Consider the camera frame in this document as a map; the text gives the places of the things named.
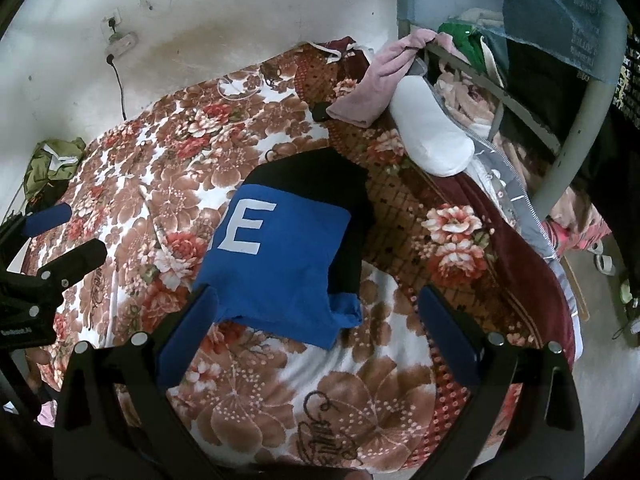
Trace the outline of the blue and black sweatshirt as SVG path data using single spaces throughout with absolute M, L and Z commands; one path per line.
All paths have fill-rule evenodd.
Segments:
M 375 216 L 363 167 L 333 148 L 254 169 L 215 231 L 195 310 L 329 350 L 361 324 L 361 260 Z

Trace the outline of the olive green jacket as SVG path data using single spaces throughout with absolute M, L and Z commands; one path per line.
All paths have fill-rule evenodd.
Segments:
M 47 139 L 38 143 L 23 180 L 26 200 L 34 198 L 50 182 L 70 180 L 84 158 L 85 149 L 85 141 L 81 138 L 73 141 Z

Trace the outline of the floral brown bed blanket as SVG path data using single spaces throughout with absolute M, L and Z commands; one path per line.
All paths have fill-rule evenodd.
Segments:
M 25 258 L 30 272 L 90 238 L 107 248 L 104 265 L 64 295 L 44 381 L 61 387 L 79 341 L 123 344 L 177 311 L 250 172 L 327 146 L 369 175 L 362 323 L 329 351 L 232 322 L 212 328 L 168 393 L 212 460 L 373 472 L 424 463 L 468 400 L 419 321 L 416 297 L 428 283 L 483 330 L 544 346 L 498 277 L 496 230 L 410 162 L 390 116 L 369 129 L 312 116 L 366 67 L 359 53 L 330 63 L 299 47 L 164 96 L 91 142 L 64 196 L 70 222 L 33 240 Z

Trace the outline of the dark red blanket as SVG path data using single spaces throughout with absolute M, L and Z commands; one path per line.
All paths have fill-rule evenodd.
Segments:
M 497 253 L 497 274 L 537 330 L 536 341 L 558 342 L 568 364 L 576 360 L 576 339 L 570 306 L 548 263 L 502 218 L 499 209 L 466 174 L 434 177 L 434 185 L 456 205 L 469 205 L 496 230 L 491 247 Z

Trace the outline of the white pillow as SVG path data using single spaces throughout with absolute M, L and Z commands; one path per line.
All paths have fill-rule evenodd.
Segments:
M 424 172 L 446 178 L 469 166 L 473 141 L 442 110 L 423 77 L 402 78 L 388 108 L 409 158 Z

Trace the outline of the green garment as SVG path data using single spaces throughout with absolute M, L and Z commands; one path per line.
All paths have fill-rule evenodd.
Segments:
M 466 57 L 474 70 L 480 73 L 487 72 L 484 37 L 473 24 L 448 21 L 440 24 L 437 31 L 444 32 L 454 40 L 454 45 Z

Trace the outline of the blue denim cloth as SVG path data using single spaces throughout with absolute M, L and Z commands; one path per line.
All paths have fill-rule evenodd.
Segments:
M 616 0 L 503 0 L 502 15 L 509 39 L 616 83 L 627 38 Z

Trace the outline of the wall power socket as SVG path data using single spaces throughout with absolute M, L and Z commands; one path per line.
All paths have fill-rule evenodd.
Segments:
M 118 9 L 102 18 L 101 30 L 106 40 L 105 56 L 107 62 L 113 62 L 131 51 L 139 42 L 135 32 L 121 32 L 122 16 Z

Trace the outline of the grey metal bed frame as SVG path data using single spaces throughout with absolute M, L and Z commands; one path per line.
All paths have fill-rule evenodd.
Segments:
M 538 191 L 530 199 L 536 215 L 541 219 L 547 217 L 551 208 L 576 177 L 579 168 L 596 142 L 613 101 L 614 84 L 608 84 L 597 78 L 591 78 L 588 81 L 582 104 L 580 104 L 573 125 L 570 127 L 570 132 L 565 142 L 560 144 L 558 138 L 526 107 L 514 100 L 498 84 L 474 70 L 469 63 L 465 63 L 460 58 L 448 53 L 434 41 L 429 42 L 425 49 L 435 58 L 439 58 L 457 70 L 468 74 L 472 81 L 485 88 L 498 100 L 499 106 L 496 110 L 494 126 L 500 122 L 503 109 L 506 107 L 515 116 L 518 116 L 532 130 L 533 134 L 536 134 L 548 150 L 555 154 L 553 165 L 544 177 Z

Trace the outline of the pink cloth on rail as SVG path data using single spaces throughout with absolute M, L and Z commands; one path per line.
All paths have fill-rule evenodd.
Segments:
M 355 89 L 332 103 L 326 114 L 349 125 L 369 128 L 390 105 L 399 81 L 409 73 L 418 52 L 431 42 L 459 54 L 454 38 L 446 32 L 417 29 L 378 52 Z

